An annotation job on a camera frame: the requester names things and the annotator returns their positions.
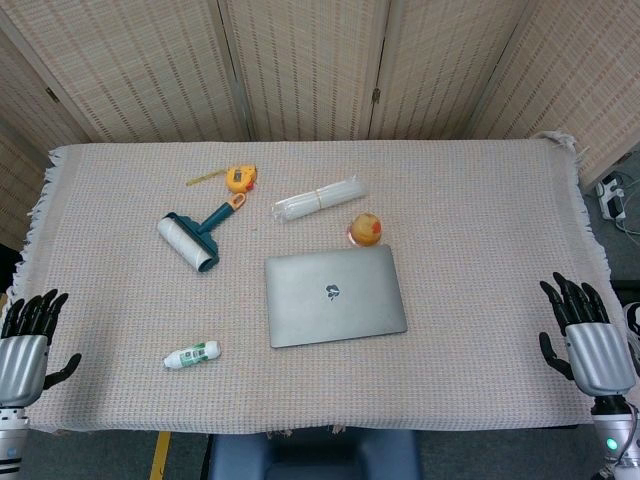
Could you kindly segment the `fruit jelly cup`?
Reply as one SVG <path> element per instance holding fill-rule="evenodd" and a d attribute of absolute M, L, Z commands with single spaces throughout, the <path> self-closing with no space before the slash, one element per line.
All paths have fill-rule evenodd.
<path fill-rule="evenodd" d="M 349 225 L 347 235 L 355 246 L 374 246 L 379 243 L 382 236 L 381 221 L 372 213 L 361 213 Z"/>

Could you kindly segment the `white power strip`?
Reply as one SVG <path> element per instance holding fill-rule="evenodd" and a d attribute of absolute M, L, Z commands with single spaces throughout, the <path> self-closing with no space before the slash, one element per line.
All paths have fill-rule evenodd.
<path fill-rule="evenodd" d="M 604 220 L 622 222 L 626 219 L 623 180 L 619 173 L 603 177 L 596 184 L 596 196 Z"/>

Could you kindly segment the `white black sneaker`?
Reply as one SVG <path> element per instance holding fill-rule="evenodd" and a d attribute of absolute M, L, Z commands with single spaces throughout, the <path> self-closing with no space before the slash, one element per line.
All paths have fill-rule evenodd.
<path fill-rule="evenodd" d="M 640 302 L 633 302 L 623 307 L 627 324 L 627 343 L 632 362 L 640 377 Z"/>

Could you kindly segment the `beige woven tablecloth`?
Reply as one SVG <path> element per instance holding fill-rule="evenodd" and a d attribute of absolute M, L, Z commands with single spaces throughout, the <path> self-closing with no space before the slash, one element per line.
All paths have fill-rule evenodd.
<path fill-rule="evenodd" d="M 28 411 L 38 430 L 256 433 L 309 426 L 487 430 L 585 423 L 553 372 L 559 338 L 540 282 L 591 284 L 622 321 L 589 226 L 570 139 L 69 145 L 51 152 L 11 299 L 68 294 L 49 364 L 82 360 Z M 159 234 L 168 213 L 206 220 L 255 165 L 246 202 L 216 227 L 199 273 Z M 356 175 L 366 196 L 281 222 L 274 203 Z M 372 212 L 393 253 L 403 334 L 274 349 L 265 260 L 343 249 Z M 220 356 L 163 366 L 218 341 Z"/>

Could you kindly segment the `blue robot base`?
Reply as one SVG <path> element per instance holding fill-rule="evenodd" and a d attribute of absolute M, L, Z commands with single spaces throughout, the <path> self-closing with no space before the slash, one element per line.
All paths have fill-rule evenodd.
<path fill-rule="evenodd" d="M 200 480 L 423 480 L 413 430 L 305 428 L 291 435 L 216 434 Z"/>

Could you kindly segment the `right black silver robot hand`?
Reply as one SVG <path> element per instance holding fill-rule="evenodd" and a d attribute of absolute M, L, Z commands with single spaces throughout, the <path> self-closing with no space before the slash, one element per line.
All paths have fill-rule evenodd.
<path fill-rule="evenodd" d="M 554 284 L 540 283 L 551 305 L 568 357 L 554 350 L 548 333 L 538 334 L 546 364 L 575 383 L 587 396 L 621 397 L 636 385 L 636 373 L 623 338 L 608 315 L 600 294 L 588 283 L 580 285 L 562 274 Z"/>

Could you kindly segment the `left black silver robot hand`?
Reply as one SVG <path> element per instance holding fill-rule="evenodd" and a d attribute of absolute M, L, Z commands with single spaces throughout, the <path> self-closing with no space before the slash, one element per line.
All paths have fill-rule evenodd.
<path fill-rule="evenodd" d="M 75 373 L 80 353 L 73 354 L 61 370 L 47 371 L 59 315 L 67 300 L 66 293 L 52 289 L 8 305 L 0 328 L 0 409 L 26 408 Z"/>

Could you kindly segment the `teal white lint roller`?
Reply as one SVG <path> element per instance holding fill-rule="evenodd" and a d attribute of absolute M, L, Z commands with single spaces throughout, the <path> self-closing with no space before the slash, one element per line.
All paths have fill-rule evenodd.
<path fill-rule="evenodd" d="M 219 263 L 217 242 L 212 232 L 246 202 L 244 193 L 234 194 L 206 220 L 198 223 L 175 212 L 166 214 L 158 223 L 160 236 L 197 272 L 204 273 Z"/>

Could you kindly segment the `yellow tape measure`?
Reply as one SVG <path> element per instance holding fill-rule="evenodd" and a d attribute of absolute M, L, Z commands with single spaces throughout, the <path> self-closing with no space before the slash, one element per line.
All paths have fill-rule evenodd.
<path fill-rule="evenodd" d="M 218 169 L 208 172 L 199 177 L 190 179 L 186 182 L 187 186 L 193 186 L 198 183 L 210 180 L 217 176 L 223 176 L 227 189 L 233 193 L 246 194 L 251 191 L 257 181 L 257 167 L 255 165 L 236 165 L 228 168 Z"/>

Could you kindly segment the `silver laptop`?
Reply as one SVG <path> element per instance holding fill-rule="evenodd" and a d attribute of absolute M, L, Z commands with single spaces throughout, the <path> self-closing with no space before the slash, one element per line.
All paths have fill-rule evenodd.
<path fill-rule="evenodd" d="M 387 245 L 270 257 L 265 260 L 265 277 L 273 348 L 408 329 Z"/>

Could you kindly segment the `white green plastic bottle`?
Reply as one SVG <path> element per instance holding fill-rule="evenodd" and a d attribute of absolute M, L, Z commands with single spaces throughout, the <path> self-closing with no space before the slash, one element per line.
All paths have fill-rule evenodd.
<path fill-rule="evenodd" d="M 178 370 L 215 360 L 220 354 L 221 348 L 218 341 L 202 342 L 170 353 L 163 359 L 163 366 L 167 369 Z"/>

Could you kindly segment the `woven folding screen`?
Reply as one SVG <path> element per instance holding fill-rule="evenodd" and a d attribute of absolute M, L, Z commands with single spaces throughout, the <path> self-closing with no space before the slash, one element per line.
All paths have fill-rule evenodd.
<path fill-rule="evenodd" d="M 562 131 L 589 188 L 640 154 L 640 0 L 0 0 L 0 119 L 42 151 Z"/>

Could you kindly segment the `bundle of clear plastic straws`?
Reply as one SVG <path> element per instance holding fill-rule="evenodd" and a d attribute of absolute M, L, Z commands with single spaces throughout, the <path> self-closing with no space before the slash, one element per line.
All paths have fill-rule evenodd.
<path fill-rule="evenodd" d="M 285 198 L 273 204 L 276 220 L 288 222 L 366 196 L 366 185 L 356 176 Z"/>

